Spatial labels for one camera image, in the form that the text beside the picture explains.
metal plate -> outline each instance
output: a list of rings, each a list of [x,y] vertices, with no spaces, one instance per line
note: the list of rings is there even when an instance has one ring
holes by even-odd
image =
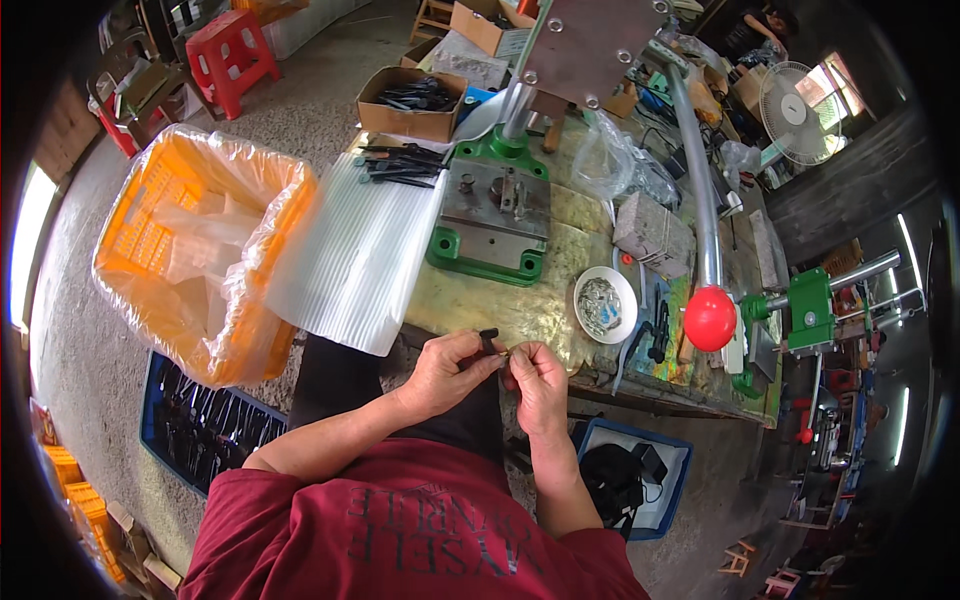
[[[756,365],[756,370],[763,374],[767,383],[773,383],[777,378],[777,359],[780,355],[775,350],[779,348],[780,345],[774,342],[767,328],[760,321],[754,321],[750,334],[750,362]]]
[[[580,106],[587,105],[588,96],[602,103],[666,19],[654,4],[663,5],[657,0],[553,0],[540,17],[543,25],[521,79]],[[553,19],[562,22],[559,31],[553,31],[556,25],[551,29]],[[630,54],[626,62],[617,55],[621,50]],[[536,73],[535,81],[524,79],[529,72]]]
[[[517,219],[512,212],[501,212],[499,200],[494,200],[490,193],[493,181],[504,177],[508,168],[512,167],[461,158],[452,159],[444,190],[442,220],[545,242],[550,224],[550,183],[515,169],[514,177],[517,181],[522,181],[529,192],[523,218]],[[471,193],[465,194],[460,189],[464,175],[473,177]]]
[[[507,267],[508,269],[520,268],[520,258],[524,251],[544,252],[546,250],[546,242],[524,235],[474,227],[464,223],[447,221],[443,217],[440,224],[460,234],[459,254],[461,256]]]

hand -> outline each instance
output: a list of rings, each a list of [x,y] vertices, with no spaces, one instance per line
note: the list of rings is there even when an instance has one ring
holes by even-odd
[[[498,352],[507,348],[492,340]],[[410,379],[397,389],[413,423],[445,413],[503,365],[503,356],[483,353],[480,334],[462,329],[428,340]]]
[[[510,350],[508,390],[520,389],[516,420],[531,438],[566,436],[566,369],[543,342]]]

metal pole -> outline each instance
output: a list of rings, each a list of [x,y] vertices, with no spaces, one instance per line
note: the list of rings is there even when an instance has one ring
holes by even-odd
[[[864,279],[867,279],[874,275],[879,275],[884,271],[886,271],[887,269],[896,267],[899,264],[900,264],[900,253],[897,252],[896,250],[891,250],[888,253],[881,256],[880,258],[878,258],[877,260],[865,262],[862,265],[858,266],[856,269],[853,269],[852,271],[850,271],[849,273],[844,273],[840,276],[831,277],[830,291],[836,292],[837,290],[841,290],[847,287],[848,285],[855,284],[857,281],[863,281]],[[904,292],[899,296],[896,296],[888,301],[881,302],[880,304],[871,306],[870,308],[874,309],[874,308],[877,308],[878,306],[889,304],[894,300],[899,300],[900,298],[913,294],[916,291],[918,291],[918,288],[914,288],[909,292]],[[772,298],[767,299],[767,312],[772,313],[778,310],[782,310],[789,305],[790,305],[790,298],[786,294],[782,294],[780,296],[773,296]],[[840,317],[839,319],[837,319],[837,321],[843,321],[844,319],[849,319],[850,317],[855,317],[856,315],[862,315],[862,314],[863,314],[863,311],[861,310],[859,312],[851,313],[849,315],[844,315],[843,317]]]
[[[668,63],[664,67],[667,85],[673,109],[677,113],[681,138],[684,141],[687,171],[693,184],[693,195],[697,202],[697,283],[699,287],[708,285],[723,286],[721,276],[720,236],[717,232],[717,213],[713,204],[713,181],[710,179],[707,152],[704,140],[700,136],[697,117],[686,94],[684,78],[676,64]]]
[[[913,317],[917,314],[916,308],[908,308],[901,313],[890,313],[889,315],[883,315],[876,321],[874,321],[874,329],[881,330],[886,329],[892,325],[897,324],[898,321],[906,321],[910,317]]]
[[[923,291],[923,290],[920,289],[919,287],[915,287],[915,288],[913,288],[912,290],[907,290],[906,292],[903,292],[902,294],[897,294],[896,296],[893,296],[892,298],[890,298],[890,299],[888,299],[888,300],[884,300],[883,302],[877,302],[876,304],[871,305],[871,306],[870,306],[870,310],[875,310],[875,309],[879,308],[880,306],[886,306],[887,304],[889,304],[889,303],[891,303],[891,302],[896,302],[896,301],[898,301],[898,300],[902,300],[902,299],[906,298],[907,296],[911,296],[911,295],[913,295],[913,294],[916,294],[917,292],[922,292],[922,291]],[[848,313],[848,314],[846,314],[846,315],[844,315],[844,316],[842,316],[842,317],[837,317],[837,322],[843,321],[844,319],[849,319],[850,317],[856,317],[857,315],[862,315],[862,314],[863,314],[863,310],[862,310],[862,309],[861,309],[861,310],[857,310],[857,311],[855,311],[855,312]]]
[[[790,305],[790,297],[786,294],[780,296],[773,296],[770,299],[767,299],[767,312],[777,312],[778,310],[783,310]]]
[[[883,273],[887,269],[896,267],[899,264],[900,253],[896,250],[891,250],[877,260],[865,262],[849,273],[844,273],[837,277],[831,277],[830,291],[836,292],[837,290],[842,290],[849,285],[854,285],[857,281],[863,281],[864,279],[868,279],[874,275]]]
[[[817,397],[820,396],[820,369],[824,367],[824,355],[817,353],[817,366],[813,369],[813,395],[810,397],[810,417],[806,420],[806,428],[813,427],[813,416],[817,414]]]
[[[527,131],[527,121],[530,120],[530,101],[533,100],[537,89],[522,82],[516,82],[507,108],[506,120],[503,123],[503,136],[507,139],[518,139]]]

green press base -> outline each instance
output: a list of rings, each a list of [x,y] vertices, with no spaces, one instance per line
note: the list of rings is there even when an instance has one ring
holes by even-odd
[[[546,165],[530,155],[529,142],[530,136],[526,133],[519,139],[504,137],[503,126],[497,125],[480,139],[457,144],[453,155],[464,160],[484,158],[487,161],[502,162],[516,169],[528,171],[538,179],[550,181]]]
[[[426,248],[426,261],[438,269],[519,287],[530,287],[540,280],[540,272],[543,269],[543,252],[536,250],[523,251],[523,254],[520,255],[520,268],[510,269],[461,256],[459,250],[460,234],[451,228],[436,226]]]
[[[756,400],[767,393],[766,386],[763,386],[762,392],[758,392],[754,388],[754,374],[749,368],[744,369],[743,372],[739,372],[736,375],[731,375],[731,383],[735,390],[752,400]]]

chair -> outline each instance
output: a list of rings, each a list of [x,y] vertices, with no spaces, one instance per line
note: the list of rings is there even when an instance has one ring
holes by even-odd
[[[779,594],[780,598],[789,598],[793,588],[800,582],[800,573],[786,567],[777,570],[773,577],[767,577],[767,590],[764,595],[773,598],[771,593]]]
[[[193,77],[207,100],[233,120],[240,116],[240,96],[261,77],[280,79],[274,55],[253,11],[227,11],[186,42]]]
[[[729,565],[718,568],[718,573],[735,573],[739,577],[743,577],[743,574],[747,572],[747,565],[750,564],[750,558],[747,555],[750,552],[756,552],[756,548],[744,540],[738,540],[737,544],[743,546],[743,554],[733,552],[730,548],[724,550],[724,553],[732,557],[732,559]]]
[[[120,82],[133,72],[137,57],[151,63],[149,77],[163,81],[156,89],[146,90],[142,97],[129,98],[129,101],[125,103],[129,113],[117,117],[117,111],[114,110],[116,100],[114,93]],[[136,81],[147,73],[148,71],[143,71],[133,77],[128,90],[135,89]],[[102,81],[105,76],[108,77],[108,85],[112,87],[98,89],[98,82]],[[155,132],[151,131],[151,118],[155,111],[159,110],[160,114],[171,123],[179,121],[170,96],[183,84],[190,86],[194,94],[203,103],[206,112],[211,118],[215,118],[213,107],[204,99],[197,83],[193,81],[183,65],[178,63],[164,64],[160,60],[159,52],[151,42],[150,37],[142,29],[136,28],[130,30],[126,37],[117,40],[107,48],[107,51],[100,58],[97,69],[86,80],[86,91],[89,92],[97,104],[98,113],[105,128],[121,150],[127,152],[129,156],[130,142],[124,134],[132,138],[133,145],[137,149],[143,150],[154,139]]]
[[[414,43],[415,37],[434,37],[436,34],[428,30],[421,30],[420,25],[429,25],[450,31],[450,16],[453,14],[453,5],[449,2],[440,0],[423,0],[420,2],[420,10],[417,12],[417,18],[414,20],[414,31],[410,33],[410,42]]]

